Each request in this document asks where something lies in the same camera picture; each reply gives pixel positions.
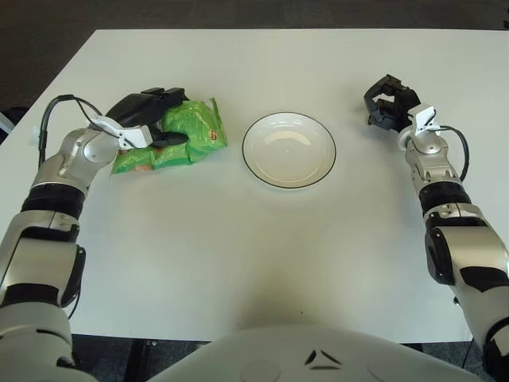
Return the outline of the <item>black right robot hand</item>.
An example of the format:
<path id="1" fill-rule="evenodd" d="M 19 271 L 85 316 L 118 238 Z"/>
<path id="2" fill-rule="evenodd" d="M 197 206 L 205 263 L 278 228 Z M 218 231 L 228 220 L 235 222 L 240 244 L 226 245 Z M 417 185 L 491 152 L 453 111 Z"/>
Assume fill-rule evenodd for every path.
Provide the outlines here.
<path id="1" fill-rule="evenodd" d="M 408 111 L 421 103 L 417 93 L 389 74 L 373 84 L 363 96 L 367 124 L 402 133 L 412 126 Z"/>

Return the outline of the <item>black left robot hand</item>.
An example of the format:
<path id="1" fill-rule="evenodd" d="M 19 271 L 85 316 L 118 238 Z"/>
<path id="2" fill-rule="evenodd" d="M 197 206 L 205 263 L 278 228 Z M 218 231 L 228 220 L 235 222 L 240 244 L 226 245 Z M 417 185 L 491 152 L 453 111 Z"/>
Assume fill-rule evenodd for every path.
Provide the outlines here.
<path id="1" fill-rule="evenodd" d="M 146 126 L 152 139 L 146 147 L 177 146 L 188 141 L 187 134 L 164 132 L 162 120 L 167 111 L 182 106 L 187 100 L 183 88 L 150 88 L 125 96 L 106 113 L 106 117 L 124 130 Z"/>

